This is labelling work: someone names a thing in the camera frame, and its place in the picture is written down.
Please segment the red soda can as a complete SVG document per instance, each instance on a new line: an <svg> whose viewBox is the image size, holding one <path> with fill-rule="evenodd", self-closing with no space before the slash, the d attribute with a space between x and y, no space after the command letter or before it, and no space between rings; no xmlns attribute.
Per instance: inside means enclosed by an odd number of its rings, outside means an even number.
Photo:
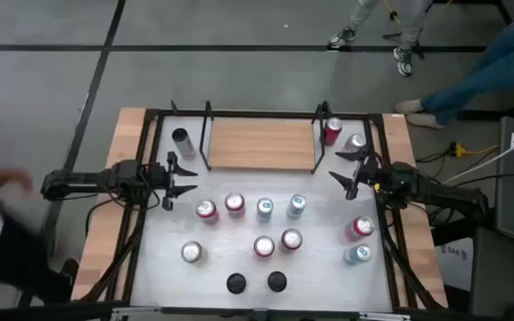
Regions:
<svg viewBox="0 0 514 321"><path fill-rule="evenodd" d="M274 241L266 235L258 236L253 243L253 252L257 258L266 259L275 251Z"/></svg>

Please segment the grey box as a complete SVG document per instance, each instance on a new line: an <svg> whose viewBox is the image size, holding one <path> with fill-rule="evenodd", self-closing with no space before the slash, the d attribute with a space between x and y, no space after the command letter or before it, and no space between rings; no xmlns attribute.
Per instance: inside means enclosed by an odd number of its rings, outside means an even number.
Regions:
<svg viewBox="0 0 514 321"><path fill-rule="evenodd" d="M480 228L473 247L469 311L503 317L514 307L514 239Z"/></svg>

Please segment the white Celsius can black lid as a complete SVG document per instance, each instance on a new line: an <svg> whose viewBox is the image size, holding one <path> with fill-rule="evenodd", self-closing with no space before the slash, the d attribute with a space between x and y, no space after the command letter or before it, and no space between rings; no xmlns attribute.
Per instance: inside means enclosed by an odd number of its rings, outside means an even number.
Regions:
<svg viewBox="0 0 514 321"><path fill-rule="evenodd" d="M280 271L271 272L267 284L273 292L283 292L287 286L286 275Z"/></svg>
<svg viewBox="0 0 514 321"><path fill-rule="evenodd" d="M245 290L246 286L247 286L246 279L240 273L231 274L226 281L226 287L227 287L228 291L232 294L242 293Z"/></svg>
<svg viewBox="0 0 514 321"><path fill-rule="evenodd" d="M189 134L184 128L176 128L171 134L178 152L184 160L193 160L195 158L195 148L191 142Z"/></svg>

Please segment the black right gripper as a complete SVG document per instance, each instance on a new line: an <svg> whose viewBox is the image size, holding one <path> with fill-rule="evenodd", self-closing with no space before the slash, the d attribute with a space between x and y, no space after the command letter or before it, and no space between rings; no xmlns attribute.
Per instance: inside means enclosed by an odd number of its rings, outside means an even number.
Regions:
<svg viewBox="0 0 514 321"><path fill-rule="evenodd" d="M336 156L348 161L358 161L354 179L341 176L333 171L328 174L344 189L345 199L354 200L359 192L359 184L387 188L391 184L391 175L386 170L381 155L377 152L370 154L366 146L355 152L336 152Z"/></svg>

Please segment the red can with black graphic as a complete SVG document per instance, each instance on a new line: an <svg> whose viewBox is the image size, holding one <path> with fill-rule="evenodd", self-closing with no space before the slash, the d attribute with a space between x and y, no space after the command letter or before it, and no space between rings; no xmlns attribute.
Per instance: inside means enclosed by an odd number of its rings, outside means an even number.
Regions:
<svg viewBox="0 0 514 321"><path fill-rule="evenodd" d="M284 252L297 251L303 244L303 236L297 229L288 228L282 233L279 244Z"/></svg>

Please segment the silver Diet Coke can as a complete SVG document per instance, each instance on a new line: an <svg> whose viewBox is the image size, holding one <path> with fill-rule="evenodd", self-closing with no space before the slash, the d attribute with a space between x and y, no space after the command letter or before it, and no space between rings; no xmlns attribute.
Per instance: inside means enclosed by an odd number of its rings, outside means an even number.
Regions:
<svg viewBox="0 0 514 321"><path fill-rule="evenodd" d="M365 137L361 134L353 134L346 139L342 151L348 153L361 152L365 149L365 146Z"/></svg>
<svg viewBox="0 0 514 321"><path fill-rule="evenodd" d="M196 263L206 256L206 250L197 241L188 241L183 244L181 251L181 258L187 263Z"/></svg>

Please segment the black furniture leg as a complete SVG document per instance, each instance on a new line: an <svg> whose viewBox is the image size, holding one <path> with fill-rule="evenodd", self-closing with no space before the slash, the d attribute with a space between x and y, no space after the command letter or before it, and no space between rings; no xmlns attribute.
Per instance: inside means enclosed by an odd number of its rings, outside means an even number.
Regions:
<svg viewBox="0 0 514 321"><path fill-rule="evenodd" d="M514 107L506 111L461 111L457 120L497 121L502 117L514 117Z"/></svg>

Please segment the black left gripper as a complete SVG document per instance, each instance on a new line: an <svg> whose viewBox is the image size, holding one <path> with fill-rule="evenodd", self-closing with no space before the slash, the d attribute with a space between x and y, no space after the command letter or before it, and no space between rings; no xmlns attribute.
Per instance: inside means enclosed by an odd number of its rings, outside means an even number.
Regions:
<svg viewBox="0 0 514 321"><path fill-rule="evenodd" d="M146 167L145 181L148 192L154 197L155 202L148 209L162 206L165 210L173 210L173 198L196 189L196 185L175 185L174 175L181 177L196 177L197 173L181 168L177 163L177 155L174 152L167 154L167 166L154 163Z"/></svg>

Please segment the red Fanta can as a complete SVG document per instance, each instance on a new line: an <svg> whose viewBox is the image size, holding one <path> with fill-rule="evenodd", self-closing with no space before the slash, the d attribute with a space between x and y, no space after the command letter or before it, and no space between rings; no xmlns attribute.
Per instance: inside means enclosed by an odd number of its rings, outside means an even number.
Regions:
<svg viewBox="0 0 514 321"><path fill-rule="evenodd" d="M213 225L219 221L219 213L212 200L199 201L195 207L195 213L205 224Z"/></svg>
<svg viewBox="0 0 514 321"><path fill-rule="evenodd" d="M245 214L245 198L240 193L229 193L225 198L225 207L230 217L241 218Z"/></svg>
<svg viewBox="0 0 514 321"><path fill-rule="evenodd" d="M351 242L356 242L370 236L374 230L375 224L371 218L358 216L345 228L345 236Z"/></svg>
<svg viewBox="0 0 514 321"><path fill-rule="evenodd" d="M323 127L324 133L324 144L331 146L333 145L337 138L339 137L341 131L343 129L343 123L338 118L330 118L328 119Z"/></svg>

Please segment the white table cover sheet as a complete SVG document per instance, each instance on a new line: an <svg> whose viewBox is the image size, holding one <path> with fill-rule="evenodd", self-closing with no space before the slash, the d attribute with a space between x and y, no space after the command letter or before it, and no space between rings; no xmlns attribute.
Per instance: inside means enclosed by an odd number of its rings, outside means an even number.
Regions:
<svg viewBox="0 0 514 321"><path fill-rule="evenodd" d="M377 203L371 188L360 186L354 200L346 200L343 187L328 172L349 176L354 164L327 149L315 173L280 170L208 170L201 158L181 161L196 177L178 177L178 185L196 185L180 195L173 210L149 210L139 256L131 302L135 306L210 309L279 309L318 311L388 312L392 308L384 253L379 233L365 239L373 252L367 263L350 266L343 260L352 247L346 226L358 216L375 218ZM225 198L240 193L245 214L229 216ZM299 218L286 215L294 194L307 199ZM260 198L274 203L268 222L257 219ZM216 224L205 224L195 213L201 200L212 200L219 213ZM297 229L303 244L293 252L280 249L280 238L288 228ZM269 236L275 251L257 258L253 243ZM187 263L181 248L188 241L199 242L204 259ZM271 272L286 275L283 292L267 284ZM247 282L240 294L226 287L228 277L242 274Z"/></svg>

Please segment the wooden tray board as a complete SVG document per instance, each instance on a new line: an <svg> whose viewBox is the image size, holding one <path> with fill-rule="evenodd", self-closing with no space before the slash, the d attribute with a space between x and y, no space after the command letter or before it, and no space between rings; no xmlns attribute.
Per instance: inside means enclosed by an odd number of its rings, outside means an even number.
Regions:
<svg viewBox="0 0 514 321"><path fill-rule="evenodd" d="M309 125L294 113L216 111L205 103L199 142L204 166L212 169L301 170L315 173L326 154L323 127L332 115L328 102L317 105Z"/></svg>

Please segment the blue silver Red Bull can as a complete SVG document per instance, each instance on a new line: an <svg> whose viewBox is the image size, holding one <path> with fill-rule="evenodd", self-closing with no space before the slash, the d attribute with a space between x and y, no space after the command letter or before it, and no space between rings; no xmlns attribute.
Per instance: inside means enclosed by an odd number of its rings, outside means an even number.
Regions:
<svg viewBox="0 0 514 321"><path fill-rule="evenodd" d="M367 263L372 259L372 250L366 244L356 245L344 251L343 260L350 266Z"/></svg>
<svg viewBox="0 0 514 321"><path fill-rule="evenodd" d="M304 195L294 194L287 205L286 215L289 218L299 218L306 209L306 205L307 199Z"/></svg>
<svg viewBox="0 0 514 321"><path fill-rule="evenodd" d="M270 198L260 198L257 202L257 219L260 222L268 222L272 217L274 203Z"/></svg>

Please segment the white printed box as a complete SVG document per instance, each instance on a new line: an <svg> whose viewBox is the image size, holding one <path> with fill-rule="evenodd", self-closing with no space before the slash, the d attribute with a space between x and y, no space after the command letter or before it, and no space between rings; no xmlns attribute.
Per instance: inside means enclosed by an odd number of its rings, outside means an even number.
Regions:
<svg viewBox="0 0 514 321"><path fill-rule="evenodd" d="M473 240L464 238L435 247L444 284L469 291L473 268Z"/></svg>

